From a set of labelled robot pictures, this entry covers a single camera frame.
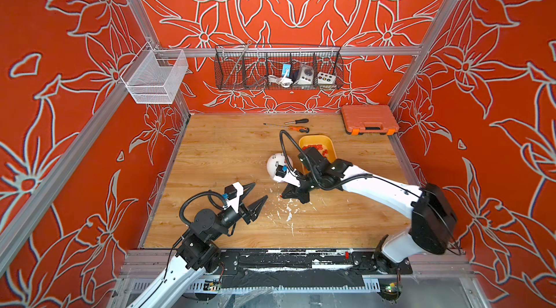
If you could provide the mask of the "yellow plastic tray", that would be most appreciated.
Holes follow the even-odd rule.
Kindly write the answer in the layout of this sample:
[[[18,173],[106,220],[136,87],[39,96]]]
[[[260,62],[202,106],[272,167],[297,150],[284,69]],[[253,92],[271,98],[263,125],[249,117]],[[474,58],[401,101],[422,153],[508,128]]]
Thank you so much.
[[[319,152],[321,158],[317,158],[314,166],[323,171],[337,159],[334,144],[332,140],[325,135],[305,135],[299,139],[298,145],[303,151],[307,151],[312,147]]]

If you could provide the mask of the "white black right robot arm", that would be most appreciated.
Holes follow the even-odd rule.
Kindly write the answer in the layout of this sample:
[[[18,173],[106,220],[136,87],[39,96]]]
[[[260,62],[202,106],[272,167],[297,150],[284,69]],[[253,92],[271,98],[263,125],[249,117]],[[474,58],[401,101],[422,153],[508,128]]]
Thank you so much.
[[[304,169],[298,170],[286,150],[286,141],[292,140],[292,136],[282,130],[279,133],[281,150],[266,163],[270,178],[286,185],[282,198],[306,204],[315,190],[340,191],[366,198],[405,218],[404,229],[383,236],[374,248],[374,270],[381,274],[395,273],[415,254],[443,255],[450,251],[458,218],[437,185],[394,181],[348,160],[329,160],[317,148],[303,148],[300,144],[296,144],[295,149]]]

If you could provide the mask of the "white dome screw fixture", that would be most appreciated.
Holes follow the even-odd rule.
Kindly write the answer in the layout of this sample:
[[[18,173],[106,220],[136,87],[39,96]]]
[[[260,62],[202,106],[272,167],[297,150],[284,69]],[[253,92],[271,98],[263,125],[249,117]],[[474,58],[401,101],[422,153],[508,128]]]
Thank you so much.
[[[295,175],[288,168],[287,163],[292,163],[288,156],[283,153],[273,154],[266,163],[266,170],[273,181],[287,182],[291,184],[295,180]]]

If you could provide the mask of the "blue grey power strip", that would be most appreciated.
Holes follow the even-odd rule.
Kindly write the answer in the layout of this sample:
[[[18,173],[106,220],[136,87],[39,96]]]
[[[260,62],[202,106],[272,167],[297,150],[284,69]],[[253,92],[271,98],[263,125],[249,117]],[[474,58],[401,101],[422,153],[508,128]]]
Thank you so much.
[[[291,65],[289,63],[284,63],[282,65],[282,78],[289,78],[291,73]]]

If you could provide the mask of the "orange handled long screwdriver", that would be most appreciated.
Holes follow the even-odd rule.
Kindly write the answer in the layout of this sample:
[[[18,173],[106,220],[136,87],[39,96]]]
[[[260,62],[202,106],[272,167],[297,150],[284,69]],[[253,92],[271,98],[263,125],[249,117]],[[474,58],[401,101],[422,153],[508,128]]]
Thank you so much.
[[[287,125],[277,125],[277,124],[268,124],[268,123],[264,123],[265,126],[268,127],[278,127],[281,129],[286,129],[289,131],[296,131],[299,133],[303,133],[303,134],[308,134],[310,132],[310,129],[308,127],[305,126],[287,126]]]

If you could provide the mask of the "small black screwdriver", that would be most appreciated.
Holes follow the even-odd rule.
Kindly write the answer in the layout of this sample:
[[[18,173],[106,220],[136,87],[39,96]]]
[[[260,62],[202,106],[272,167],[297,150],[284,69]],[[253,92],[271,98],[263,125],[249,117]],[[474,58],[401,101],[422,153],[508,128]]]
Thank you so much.
[[[295,121],[288,121],[285,122],[284,125],[286,125],[286,127],[295,127],[297,125],[302,125],[302,124],[308,124],[309,120],[308,118],[303,118],[303,119],[299,119],[299,120],[295,120]]]

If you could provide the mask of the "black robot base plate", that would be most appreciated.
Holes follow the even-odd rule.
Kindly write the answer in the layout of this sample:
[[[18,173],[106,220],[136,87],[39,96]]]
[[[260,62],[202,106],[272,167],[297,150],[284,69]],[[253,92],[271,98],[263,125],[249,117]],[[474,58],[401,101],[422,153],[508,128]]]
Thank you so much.
[[[215,276],[222,289],[367,289],[411,275],[409,259],[382,265],[373,249],[227,249]]]

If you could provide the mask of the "white button box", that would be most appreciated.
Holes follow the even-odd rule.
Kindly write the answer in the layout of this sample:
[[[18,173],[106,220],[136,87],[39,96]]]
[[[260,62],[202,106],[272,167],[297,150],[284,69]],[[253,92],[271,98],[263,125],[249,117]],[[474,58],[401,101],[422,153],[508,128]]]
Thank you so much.
[[[336,85],[336,76],[320,71],[317,74],[317,85],[319,87],[332,87]]]

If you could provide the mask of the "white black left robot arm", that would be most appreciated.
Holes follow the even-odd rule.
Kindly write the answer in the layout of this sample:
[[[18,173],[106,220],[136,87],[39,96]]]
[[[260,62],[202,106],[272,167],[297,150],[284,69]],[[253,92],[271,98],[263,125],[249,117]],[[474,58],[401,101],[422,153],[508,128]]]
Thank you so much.
[[[211,190],[188,198],[180,207],[180,220],[188,227],[172,246],[167,264],[130,307],[172,307],[186,289],[221,265],[222,250],[215,244],[221,236],[231,237],[238,221],[256,221],[268,196],[247,206],[245,198],[255,183],[226,186],[224,193]]]

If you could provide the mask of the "orange plastic tool case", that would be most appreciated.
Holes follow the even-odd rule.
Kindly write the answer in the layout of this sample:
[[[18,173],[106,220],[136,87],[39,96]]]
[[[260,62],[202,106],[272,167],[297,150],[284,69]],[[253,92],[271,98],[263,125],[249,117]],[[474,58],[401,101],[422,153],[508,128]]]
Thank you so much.
[[[387,105],[344,105],[341,115],[350,135],[382,134],[391,136],[400,127]]]

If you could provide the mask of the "clear plastic wall bin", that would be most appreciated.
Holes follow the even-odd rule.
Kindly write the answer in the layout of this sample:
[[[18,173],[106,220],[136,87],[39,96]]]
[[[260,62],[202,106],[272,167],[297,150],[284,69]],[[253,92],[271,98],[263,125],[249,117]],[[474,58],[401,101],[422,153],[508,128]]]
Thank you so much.
[[[182,50],[157,50],[146,43],[120,74],[120,81],[137,104],[170,105],[188,70]]]

